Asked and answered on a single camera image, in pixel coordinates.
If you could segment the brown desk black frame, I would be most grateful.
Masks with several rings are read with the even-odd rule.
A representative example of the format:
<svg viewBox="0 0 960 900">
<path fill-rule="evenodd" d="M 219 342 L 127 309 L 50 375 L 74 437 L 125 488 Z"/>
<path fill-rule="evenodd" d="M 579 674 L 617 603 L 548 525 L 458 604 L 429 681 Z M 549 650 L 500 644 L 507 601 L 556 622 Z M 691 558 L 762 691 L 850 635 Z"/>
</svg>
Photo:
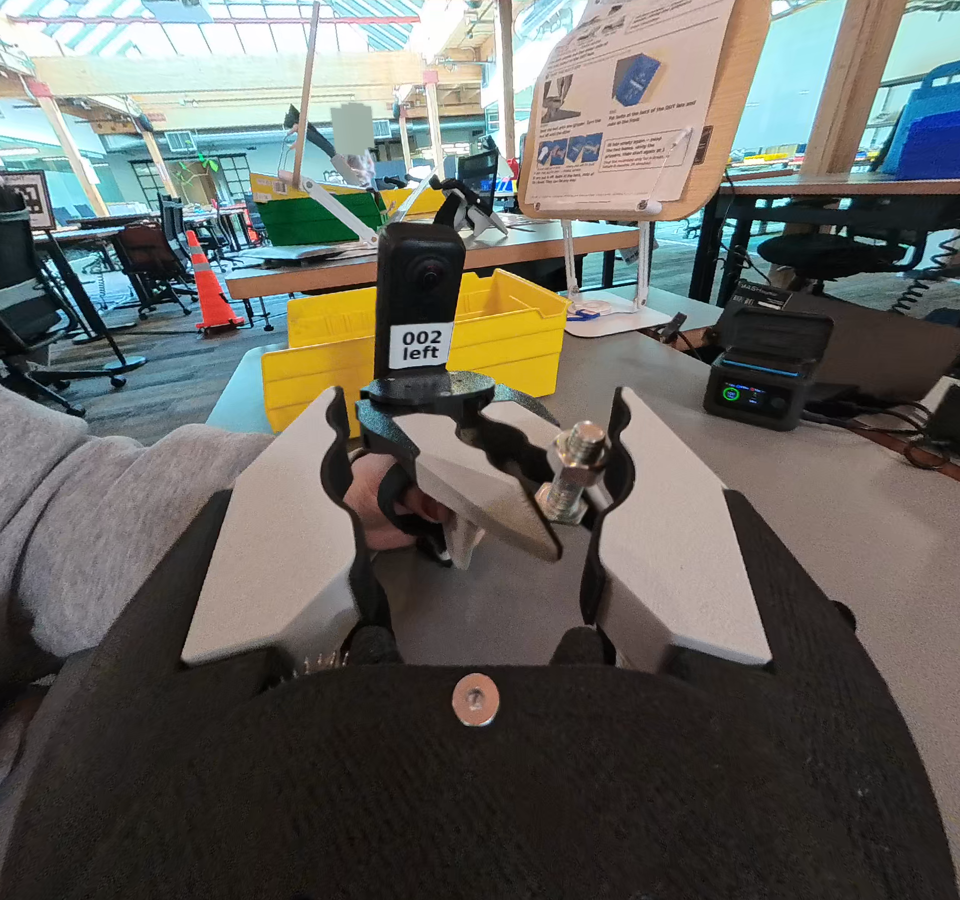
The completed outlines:
<svg viewBox="0 0 960 900">
<path fill-rule="evenodd" d="M 797 227 L 913 232 L 925 238 L 958 226 L 959 181 L 897 181 L 878 173 L 804 176 L 766 171 L 725 174 L 702 211 L 688 296 L 709 302 L 721 273 L 718 304 L 727 301 L 743 270 L 741 255 L 759 222 Z"/>
</svg>

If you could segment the small black charger box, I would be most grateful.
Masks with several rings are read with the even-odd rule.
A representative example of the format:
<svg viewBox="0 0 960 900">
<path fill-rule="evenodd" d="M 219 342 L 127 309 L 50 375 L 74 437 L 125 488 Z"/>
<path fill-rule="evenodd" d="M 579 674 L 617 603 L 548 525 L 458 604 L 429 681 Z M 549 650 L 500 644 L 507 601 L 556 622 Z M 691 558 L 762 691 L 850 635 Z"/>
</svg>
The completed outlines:
<svg viewBox="0 0 960 900">
<path fill-rule="evenodd" d="M 942 378 L 924 404 L 929 418 L 924 427 L 923 447 L 929 452 L 959 462 L 959 380 Z"/>
</svg>

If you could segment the orange traffic cone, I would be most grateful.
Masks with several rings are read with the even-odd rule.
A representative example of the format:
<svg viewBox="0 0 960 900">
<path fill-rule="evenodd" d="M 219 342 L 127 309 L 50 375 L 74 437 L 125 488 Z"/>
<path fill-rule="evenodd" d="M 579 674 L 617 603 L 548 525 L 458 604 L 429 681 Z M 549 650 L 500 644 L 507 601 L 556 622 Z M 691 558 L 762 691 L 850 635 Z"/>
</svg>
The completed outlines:
<svg viewBox="0 0 960 900">
<path fill-rule="evenodd" d="M 186 232 L 186 242 L 200 305 L 201 318 L 196 324 L 197 330 L 208 338 L 219 332 L 234 331 L 246 326 L 246 319 L 239 316 L 225 298 L 220 280 L 212 269 L 210 259 L 200 246 L 195 232 L 192 230 Z"/>
</svg>

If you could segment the black framed tag sign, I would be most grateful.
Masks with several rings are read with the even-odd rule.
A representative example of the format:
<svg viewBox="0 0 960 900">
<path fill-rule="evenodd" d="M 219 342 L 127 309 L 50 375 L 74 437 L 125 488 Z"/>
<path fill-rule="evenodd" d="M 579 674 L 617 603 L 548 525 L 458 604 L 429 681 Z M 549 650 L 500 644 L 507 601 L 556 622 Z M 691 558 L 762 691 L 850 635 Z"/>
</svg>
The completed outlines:
<svg viewBox="0 0 960 900">
<path fill-rule="evenodd" d="M 33 230 L 49 231 L 57 226 L 46 175 L 43 171 L 1 171 L 1 184 L 23 199 Z"/>
</svg>

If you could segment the wooden post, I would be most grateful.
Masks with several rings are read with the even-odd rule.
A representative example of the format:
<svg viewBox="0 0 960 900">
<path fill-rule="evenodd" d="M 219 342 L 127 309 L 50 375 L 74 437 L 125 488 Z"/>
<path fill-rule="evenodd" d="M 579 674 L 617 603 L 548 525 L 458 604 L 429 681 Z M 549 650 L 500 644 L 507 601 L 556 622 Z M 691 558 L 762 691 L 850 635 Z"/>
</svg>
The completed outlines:
<svg viewBox="0 0 960 900">
<path fill-rule="evenodd" d="M 799 175 L 854 164 L 908 0 L 846 0 Z"/>
</svg>

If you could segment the printed instruction sheet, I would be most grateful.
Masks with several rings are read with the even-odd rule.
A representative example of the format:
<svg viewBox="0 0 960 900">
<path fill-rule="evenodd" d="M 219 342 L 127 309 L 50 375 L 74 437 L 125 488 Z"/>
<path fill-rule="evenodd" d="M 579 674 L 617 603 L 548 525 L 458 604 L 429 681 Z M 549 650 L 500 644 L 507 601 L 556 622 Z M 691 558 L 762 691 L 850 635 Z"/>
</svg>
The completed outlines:
<svg viewBox="0 0 960 900">
<path fill-rule="evenodd" d="M 678 200 L 735 1 L 587 0 L 536 84 L 525 210 L 606 219 Z"/>
</svg>

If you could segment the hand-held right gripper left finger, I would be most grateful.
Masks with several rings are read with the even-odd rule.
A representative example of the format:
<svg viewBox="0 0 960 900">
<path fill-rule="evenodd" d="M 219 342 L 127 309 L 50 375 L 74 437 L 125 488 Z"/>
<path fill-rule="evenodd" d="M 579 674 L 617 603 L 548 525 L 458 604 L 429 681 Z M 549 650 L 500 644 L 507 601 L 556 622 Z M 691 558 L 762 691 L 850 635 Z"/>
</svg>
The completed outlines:
<svg viewBox="0 0 960 900">
<path fill-rule="evenodd" d="M 341 654 L 390 608 L 358 516 L 350 423 L 325 390 L 238 477 L 186 635 L 189 666 L 272 649 L 290 667 Z"/>
</svg>

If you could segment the silver hex nut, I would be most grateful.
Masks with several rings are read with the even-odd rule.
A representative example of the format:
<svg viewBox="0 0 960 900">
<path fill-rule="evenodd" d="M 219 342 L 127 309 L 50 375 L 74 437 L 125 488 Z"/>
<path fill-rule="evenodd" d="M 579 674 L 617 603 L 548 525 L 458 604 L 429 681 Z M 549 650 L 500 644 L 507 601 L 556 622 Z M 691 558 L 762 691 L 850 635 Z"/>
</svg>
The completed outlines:
<svg viewBox="0 0 960 900">
<path fill-rule="evenodd" d="M 560 431 L 546 451 L 554 482 L 582 489 L 594 486 L 609 457 L 606 441 L 584 439 L 573 428 Z"/>
</svg>

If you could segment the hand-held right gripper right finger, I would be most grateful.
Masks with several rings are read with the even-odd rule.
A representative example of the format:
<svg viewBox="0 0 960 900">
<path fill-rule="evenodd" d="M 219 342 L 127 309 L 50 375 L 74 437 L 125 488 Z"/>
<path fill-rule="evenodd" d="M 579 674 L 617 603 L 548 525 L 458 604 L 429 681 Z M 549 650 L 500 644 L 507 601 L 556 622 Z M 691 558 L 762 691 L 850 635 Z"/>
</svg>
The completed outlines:
<svg viewBox="0 0 960 900">
<path fill-rule="evenodd" d="M 611 502 L 586 552 L 583 620 L 627 669 L 653 674 L 678 650 L 765 666 L 772 652 L 726 486 L 632 389 L 613 401 Z"/>
</svg>

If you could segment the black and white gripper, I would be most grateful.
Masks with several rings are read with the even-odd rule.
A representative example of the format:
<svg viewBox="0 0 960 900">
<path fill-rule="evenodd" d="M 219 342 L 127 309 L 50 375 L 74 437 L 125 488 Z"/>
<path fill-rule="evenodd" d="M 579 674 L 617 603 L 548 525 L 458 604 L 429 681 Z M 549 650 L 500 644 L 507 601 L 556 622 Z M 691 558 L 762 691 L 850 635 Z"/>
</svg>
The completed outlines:
<svg viewBox="0 0 960 900">
<path fill-rule="evenodd" d="M 496 229 L 503 236 L 509 234 L 509 228 L 499 215 L 487 207 L 485 201 L 472 189 L 464 186 L 462 181 L 456 178 L 441 181 L 433 174 L 429 177 L 429 185 L 444 197 L 444 202 L 434 216 L 434 225 L 446 226 L 458 232 L 469 228 L 474 237 L 479 237 L 491 229 Z"/>
</svg>

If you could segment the silver bolt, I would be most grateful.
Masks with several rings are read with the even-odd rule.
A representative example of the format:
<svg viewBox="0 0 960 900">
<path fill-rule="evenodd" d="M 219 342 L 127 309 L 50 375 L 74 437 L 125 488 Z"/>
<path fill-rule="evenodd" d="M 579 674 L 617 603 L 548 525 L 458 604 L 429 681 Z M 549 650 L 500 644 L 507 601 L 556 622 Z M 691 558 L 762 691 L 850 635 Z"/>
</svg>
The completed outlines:
<svg viewBox="0 0 960 900">
<path fill-rule="evenodd" d="M 548 522 L 577 526 L 587 516 L 588 493 L 601 480 L 609 456 L 606 433 L 596 422 L 581 421 L 554 438 L 546 452 L 553 476 L 535 495 Z"/>
</svg>

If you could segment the person's left forearm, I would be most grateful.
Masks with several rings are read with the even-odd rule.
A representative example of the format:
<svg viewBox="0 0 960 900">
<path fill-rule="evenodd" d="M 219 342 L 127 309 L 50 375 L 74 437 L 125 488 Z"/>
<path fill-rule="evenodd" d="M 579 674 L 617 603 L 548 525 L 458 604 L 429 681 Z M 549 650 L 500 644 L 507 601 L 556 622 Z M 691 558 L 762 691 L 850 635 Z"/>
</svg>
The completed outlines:
<svg viewBox="0 0 960 900">
<path fill-rule="evenodd" d="M 2 390 L 2 680 L 95 646 L 196 514 L 272 443 L 204 424 L 151 446 Z"/>
</svg>

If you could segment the black battery charging case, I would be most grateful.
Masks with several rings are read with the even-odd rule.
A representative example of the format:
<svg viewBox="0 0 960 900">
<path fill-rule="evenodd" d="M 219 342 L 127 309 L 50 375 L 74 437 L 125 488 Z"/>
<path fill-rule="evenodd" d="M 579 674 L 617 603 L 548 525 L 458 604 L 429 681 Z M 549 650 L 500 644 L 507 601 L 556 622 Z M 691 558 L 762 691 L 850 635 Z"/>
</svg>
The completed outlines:
<svg viewBox="0 0 960 900">
<path fill-rule="evenodd" d="M 702 398 L 707 414 L 779 432 L 795 429 L 830 344 L 825 315 L 743 306 L 723 323 Z"/>
</svg>

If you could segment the black round stool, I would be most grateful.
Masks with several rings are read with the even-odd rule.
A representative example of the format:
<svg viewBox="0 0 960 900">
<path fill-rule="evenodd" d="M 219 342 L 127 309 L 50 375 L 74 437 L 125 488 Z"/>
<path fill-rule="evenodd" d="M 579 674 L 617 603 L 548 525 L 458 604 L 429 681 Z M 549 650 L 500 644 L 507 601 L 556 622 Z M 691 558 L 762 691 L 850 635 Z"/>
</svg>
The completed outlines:
<svg viewBox="0 0 960 900">
<path fill-rule="evenodd" d="M 771 284 L 794 293 L 806 289 L 821 293 L 826 281 L 889 272 L 906 255 L 901 246 L 824 233 L 784 234 L 765 240 L 757 249 L 771 265 Z"/>
</svg>

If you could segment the long wooden table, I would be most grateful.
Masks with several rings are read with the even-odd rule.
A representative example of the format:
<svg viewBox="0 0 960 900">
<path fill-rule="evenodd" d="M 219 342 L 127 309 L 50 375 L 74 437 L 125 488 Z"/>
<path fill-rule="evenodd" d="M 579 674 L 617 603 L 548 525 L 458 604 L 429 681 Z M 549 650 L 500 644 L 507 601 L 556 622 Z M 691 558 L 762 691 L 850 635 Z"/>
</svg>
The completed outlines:
<svg viewBox="0 0 960 900">
<path fill-rule="evenodd" d="M 466 270 L 505 268 L 519 263 L 562 259 L 564 256 L 563 223 L 558 220 L 531 221 L 506 233 L 491 229 L 478 236 L 463 238 Z M 635 227 L 600 222 L 570 223 L 575 256 L 610 253 L 637 246 L 640 235 Z M 378 255 L 375 247 L 348 246 L 335 254 L 324 247 L 309 248 L 311 257 L 298 266 L 247 267 L 228 273 L 223 278 L 225 291 L 236 302 L 255 301 L 274 296 L 335 293 L 361 289 L 376 283 Z M 326 259 L 317 257 L 327 253 Z"/>
</svg>

